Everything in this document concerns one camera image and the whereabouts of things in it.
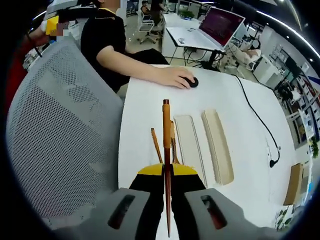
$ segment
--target computer mouse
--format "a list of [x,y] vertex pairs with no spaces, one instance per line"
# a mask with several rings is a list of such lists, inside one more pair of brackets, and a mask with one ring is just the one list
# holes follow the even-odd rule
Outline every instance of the computer mouse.
[[188,82],[188,84],[190,85],[191,88],[195,88],[198,86],[199,81],[196,77],[193,78],[194,82],[190,81],[188,78],[183,77],[184,80],[186,80]]

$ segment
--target wooden stick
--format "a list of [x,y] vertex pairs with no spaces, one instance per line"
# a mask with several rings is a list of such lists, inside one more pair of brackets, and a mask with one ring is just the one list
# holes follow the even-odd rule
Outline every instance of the wooden stick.
[[165,183],[165,205],[166,205],[166,224],[168,237],[171,231],[171,173],[170,173],[170,146],[171,146],[171,120],[169,100],[163,100],[163,147],[164,147],[164,183]]
[[172,145],[172,158],[173,164],[180,164],[177,157],[176,137],[175,137],[175,124],[171,121],[171,145]]
[[156,136],[156,132],[155,132],[154,128],[151,128],[151,135],[152,135],[152,139],[153,139],[156,153],[158,154],[159,162],[162,164],[163,162],[162,162],[159,144],[158,144],[158,140],[157,140],[157,136]]

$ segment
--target pencil box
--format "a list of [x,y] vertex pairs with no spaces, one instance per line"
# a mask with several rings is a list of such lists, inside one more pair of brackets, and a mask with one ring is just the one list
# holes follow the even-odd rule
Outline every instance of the pencil box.
[[219,115],[215,109],[205,110],[201,115],[211,153],[215,180],[226,185],[234,180],[234,170],[227,139]]

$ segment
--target gray mesh chair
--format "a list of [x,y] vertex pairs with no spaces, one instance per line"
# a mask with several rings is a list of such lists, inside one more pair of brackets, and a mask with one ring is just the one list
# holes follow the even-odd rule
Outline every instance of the gray mesh chair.
[[52,230],[79,226],[118,189],[122,110],[67,37],[22,81],[7,118],[8,153],[25,197]]

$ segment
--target laptop screen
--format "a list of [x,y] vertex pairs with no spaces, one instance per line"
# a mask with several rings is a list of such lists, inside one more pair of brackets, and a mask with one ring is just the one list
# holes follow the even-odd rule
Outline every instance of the laptop screen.
[[245,18],[242,16],[212,7],[199,29],[225,47],[244,20]]

